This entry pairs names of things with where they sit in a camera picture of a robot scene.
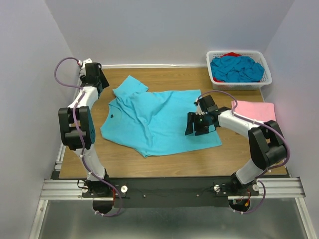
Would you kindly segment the light blue t shirt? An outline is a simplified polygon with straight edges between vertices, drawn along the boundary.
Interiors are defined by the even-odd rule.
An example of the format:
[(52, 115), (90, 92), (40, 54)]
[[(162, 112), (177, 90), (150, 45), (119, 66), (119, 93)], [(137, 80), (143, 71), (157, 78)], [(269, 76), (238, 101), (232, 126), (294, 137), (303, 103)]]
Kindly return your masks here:
[(104, 139), (135, 149), (143, 157), (171, 155), (222, 145), (214, 127), (209, 134), (185, 135), (187, 113), (194, 112), (200, 90), (150, 92), (128, 76), (113, 90)]

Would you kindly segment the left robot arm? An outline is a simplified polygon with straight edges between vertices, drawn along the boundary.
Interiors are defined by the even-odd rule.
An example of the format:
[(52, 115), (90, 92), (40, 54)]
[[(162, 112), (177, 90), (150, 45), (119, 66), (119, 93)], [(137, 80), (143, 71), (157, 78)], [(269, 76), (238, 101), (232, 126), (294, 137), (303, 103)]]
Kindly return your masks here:
[(69, 106), (58, 111), (60, 135), (63, 145), (77, 155), (86, 171), (86, 180), (81, 187), (84, 195), (104, 198), (111, 195), (112, 189), (95, 150), (96, 132), (91, 108), (109, 83), (100, 63), (89, 58), (78, 61), (78, 66), (84, 71), (79, 76), (81, 85), (75, 86), (78, 95)]

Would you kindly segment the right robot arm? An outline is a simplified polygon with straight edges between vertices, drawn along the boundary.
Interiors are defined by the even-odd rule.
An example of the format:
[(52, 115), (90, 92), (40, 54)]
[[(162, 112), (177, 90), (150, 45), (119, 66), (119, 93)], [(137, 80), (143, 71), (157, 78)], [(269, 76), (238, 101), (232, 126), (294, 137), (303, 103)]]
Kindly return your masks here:
[(280, 167), (279, 162), (290, 157), (290, 149), (276, 121), (261, 122), (238, 115), (227, 107), (213, 107), (208, 112), (189, 112), (185, 135), (208, 134), (210, 126), (227, 128), (249, 140), (250, 159), (231, 175), (225, 186), (220, 186), (228, 194), (241, 195), (258, 177)]

